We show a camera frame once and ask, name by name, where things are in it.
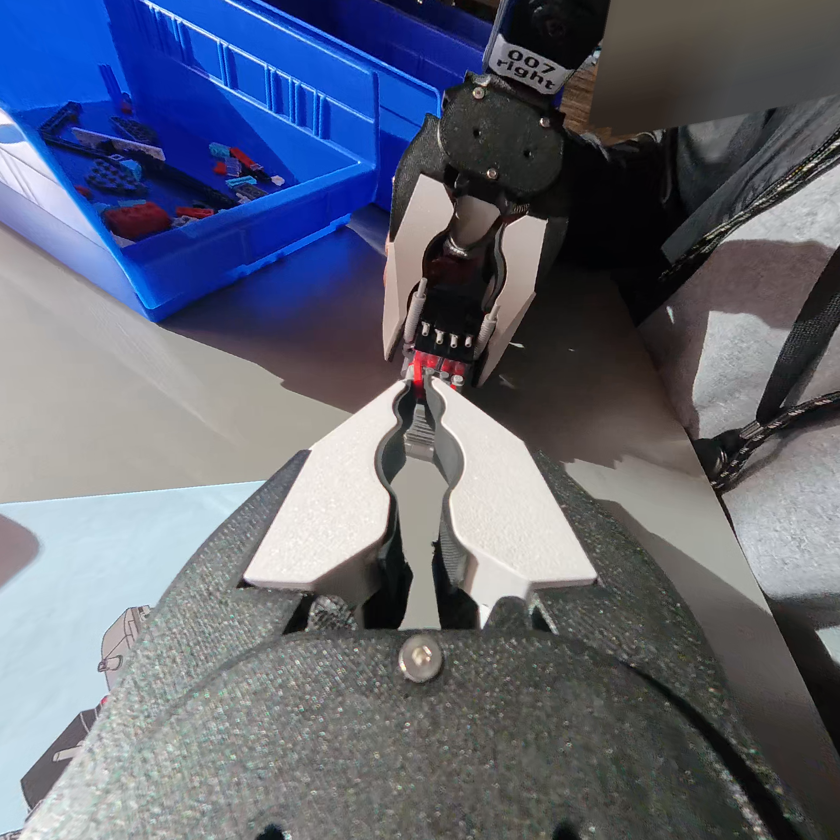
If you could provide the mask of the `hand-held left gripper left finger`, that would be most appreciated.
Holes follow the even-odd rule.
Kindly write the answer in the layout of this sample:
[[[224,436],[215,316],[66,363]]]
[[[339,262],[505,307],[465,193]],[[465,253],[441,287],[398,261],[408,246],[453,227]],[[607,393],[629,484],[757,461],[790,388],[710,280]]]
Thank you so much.
[[[406,463],[414,398],[397,381],[306,453],[243,581],[404,614],[405,560],[392,482]]]

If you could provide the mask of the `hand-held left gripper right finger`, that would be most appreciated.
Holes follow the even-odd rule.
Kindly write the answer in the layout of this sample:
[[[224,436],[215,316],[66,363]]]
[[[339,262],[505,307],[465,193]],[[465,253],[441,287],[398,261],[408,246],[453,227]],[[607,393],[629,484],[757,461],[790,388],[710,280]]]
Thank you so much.
[[[447,482],[440,538],[447,583],[483,627],[499,600],[597,579],[526,445],[438,378],[427,378],[434,462]]]

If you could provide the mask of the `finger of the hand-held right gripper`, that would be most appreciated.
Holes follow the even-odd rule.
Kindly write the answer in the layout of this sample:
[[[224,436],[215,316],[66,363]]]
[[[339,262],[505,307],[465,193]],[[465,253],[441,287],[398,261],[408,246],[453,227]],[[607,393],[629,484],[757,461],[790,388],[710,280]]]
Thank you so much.
[[[388,361],[403,335],[410,297],[424,277],[424,258],[452,221],[455,205],[446,185],[420,175],[395,234],[390,234],[385,263],[382,316],[383,353]]]
[[[470,384],[483,385],[498,365],[536,295],[550,223],[532,215],[501,216],[490,239],[488,290],[481,300]]]

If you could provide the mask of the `toy brick truck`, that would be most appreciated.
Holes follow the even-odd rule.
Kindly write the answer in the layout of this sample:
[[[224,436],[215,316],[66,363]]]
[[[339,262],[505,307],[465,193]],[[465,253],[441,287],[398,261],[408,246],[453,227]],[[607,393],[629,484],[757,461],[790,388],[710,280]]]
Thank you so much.
[[[455,278],[447,269],[434,284],[423,279],[409,301],[402,334],[402,375],[412,381],[410,363],[414,352],[424,353],[426,379],[438,378],[456,392],[470,387],[472,352],[480,325],[480,305],[493,273],[473,269],[469,278]],[[428,463],[434,460],[434,430],[427,400],[415,399],[412,422],[405,433],[408,457]]]

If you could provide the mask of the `blue plastic bin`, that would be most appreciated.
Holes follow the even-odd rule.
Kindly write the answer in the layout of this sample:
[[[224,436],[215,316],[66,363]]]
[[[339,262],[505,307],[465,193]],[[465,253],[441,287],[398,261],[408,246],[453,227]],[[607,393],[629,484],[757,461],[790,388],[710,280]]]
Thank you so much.
[[[437,1],[273,1],[269,5],[341,42],[377,78],[380,176],[374,202],[391,209],[392,178],[442,95],[478,72],[491,23]]]

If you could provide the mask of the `blue bin with white card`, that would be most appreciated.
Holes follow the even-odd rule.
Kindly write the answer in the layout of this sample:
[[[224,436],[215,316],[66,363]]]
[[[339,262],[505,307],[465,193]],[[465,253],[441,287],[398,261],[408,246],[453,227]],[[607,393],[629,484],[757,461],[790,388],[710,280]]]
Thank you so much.
[[[373,201],[373,71],[263,2],[2,2],[2,223],[160,321],[331,233]],[[141,163],[171,217],[210,192],[206,220],[136,238],[79,194],[118,95],[155,131],[172,175]]]

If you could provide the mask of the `light blue instruction booklet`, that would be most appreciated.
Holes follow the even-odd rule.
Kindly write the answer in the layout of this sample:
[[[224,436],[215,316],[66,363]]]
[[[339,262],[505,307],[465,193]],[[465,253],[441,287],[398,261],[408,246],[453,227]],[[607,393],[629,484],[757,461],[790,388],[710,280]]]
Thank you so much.
[[[127,608],[157,603],[260,485],[2,504],[2,832],[25,819],[20,779],[106,694],[104,633]]]

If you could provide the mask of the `pile of loose toy bricks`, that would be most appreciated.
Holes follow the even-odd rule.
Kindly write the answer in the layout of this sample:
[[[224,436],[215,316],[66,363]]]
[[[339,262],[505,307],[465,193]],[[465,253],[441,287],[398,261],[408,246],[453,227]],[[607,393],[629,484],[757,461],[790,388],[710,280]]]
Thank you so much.
[[[76,192],[89,202],[120,247],[183,228],[278,192],[286,179],[267,172],[246,152],[224,143],[207,146],[206,164],[219,184],[208,184],[167,159],[161,136],[136,118],[130,94],[110,65],[100,65],[111,101],[108,130],[82,124],[83,107],[68,101],[38,127],[53,151],[80,157],[89,168]]]

